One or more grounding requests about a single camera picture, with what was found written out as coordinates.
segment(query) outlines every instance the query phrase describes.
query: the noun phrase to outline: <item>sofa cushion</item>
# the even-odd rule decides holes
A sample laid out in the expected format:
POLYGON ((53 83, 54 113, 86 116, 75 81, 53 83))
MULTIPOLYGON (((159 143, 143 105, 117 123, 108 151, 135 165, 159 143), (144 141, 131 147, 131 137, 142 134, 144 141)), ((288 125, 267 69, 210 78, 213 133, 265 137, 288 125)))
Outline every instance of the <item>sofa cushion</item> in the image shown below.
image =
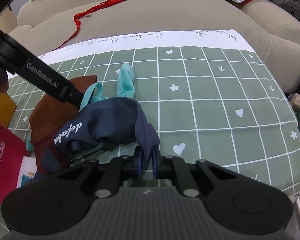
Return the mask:
POLYGON ((14 38, 16 41, 20 41, 23 36, 25 36, 33 27, 30 25, 22 25, 15 28, 9 33, 9 35, 14 38))
POLYGON ((32 27, 45 20, 78 6, 102 0, 34 0, 24 4, 17 18, 17 26, 31 25, 32 27))
MULTIPOLYGON (((29 31, 20 43, 36 55, 53 50, 74 32, 73 16, 94 5, 72 9, 47 20, 29 31)), ((82 20, 80 33, 69 44, 128 33, 234 29, 266 63, 284 92, 294 91, 300 82, 300 45, 269 34, 224 0, 129 0, 82 20), (206 4, 213 6, 193 6, 206 4)))
POLYGON ((264 30, 300 44, 300 22, 268 0, 253 0, 240 8, 264 30))

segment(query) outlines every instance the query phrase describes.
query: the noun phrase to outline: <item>brown leather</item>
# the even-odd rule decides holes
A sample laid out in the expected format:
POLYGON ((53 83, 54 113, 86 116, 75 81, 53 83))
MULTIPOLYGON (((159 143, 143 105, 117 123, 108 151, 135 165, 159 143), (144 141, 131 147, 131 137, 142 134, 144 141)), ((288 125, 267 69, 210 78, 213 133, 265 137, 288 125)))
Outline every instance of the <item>brown leather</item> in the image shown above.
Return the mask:
MULTIPOLYGON (((70 79, 75 87, 84 93, 87 88, 97 81, 97 77, 84 76, 70 79)), ((79 109, 74 105, 45 95, 33 110, 29 122, 31 125, 31 144, 35 146, 39 141, 56 129, 59 129, 78 114, 79 109)))

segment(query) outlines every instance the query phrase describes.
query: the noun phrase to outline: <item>green checkered tablecloth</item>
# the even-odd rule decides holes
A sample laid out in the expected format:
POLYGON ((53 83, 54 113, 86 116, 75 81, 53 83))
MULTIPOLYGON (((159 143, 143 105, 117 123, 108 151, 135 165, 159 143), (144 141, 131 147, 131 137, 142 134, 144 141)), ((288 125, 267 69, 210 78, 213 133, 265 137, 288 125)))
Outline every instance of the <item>green checkered tablecloth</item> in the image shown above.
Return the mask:
MULTIPOLYGON (((246 50, 195 46, 109 51, 52 64, 67 79, 97 75, 116 96, 123 63, 135 72, 135 99, 161 140, 163 155, 188 163, 204 158, 288 195, 300 190, 300 135, 295 116, 259 57, 246 50)), ((9 80, 17 110, 9 129, 25 139, 29 116, 44 93, 9 80)), ((132 155, 136 144, 89 158, 132 155)))

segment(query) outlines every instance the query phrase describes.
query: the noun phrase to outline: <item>sofa armrest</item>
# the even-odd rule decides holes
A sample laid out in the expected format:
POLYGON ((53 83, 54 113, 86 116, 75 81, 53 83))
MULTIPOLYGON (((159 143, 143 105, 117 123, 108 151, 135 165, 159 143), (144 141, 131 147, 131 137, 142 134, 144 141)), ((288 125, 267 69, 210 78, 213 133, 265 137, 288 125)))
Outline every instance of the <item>sofa armrest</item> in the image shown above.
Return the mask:
POLYGON ((240 8, 269 34, 300 44, 300 22, 268 0, 252 0, 240 8))
POLYGON ((25 36, 29 31, 33 29, 30 25, 22 25, 15 28, 9 33, 9 36, 14 38, 16 41, 20 41, 23 36, 25 36))

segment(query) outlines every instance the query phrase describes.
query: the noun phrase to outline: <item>white flower symbol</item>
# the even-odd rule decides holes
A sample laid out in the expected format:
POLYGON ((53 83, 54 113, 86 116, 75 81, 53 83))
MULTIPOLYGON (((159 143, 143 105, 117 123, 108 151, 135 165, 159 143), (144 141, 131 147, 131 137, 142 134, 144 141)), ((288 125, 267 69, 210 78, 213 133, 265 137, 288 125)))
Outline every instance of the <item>white flower symbol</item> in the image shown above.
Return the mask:
POLYGON ((293 131, 291 131, 291 135, 290 135, 290 137, 291 137, 292 139, 295 139, 295 138, 297 138, 297 132, 293 132, 293 131))
POLYGON ((172 84, 172 86, 169 88, 172 89, 172 91, 179 90, 179 86, 176 86, 175 84, 172 84))

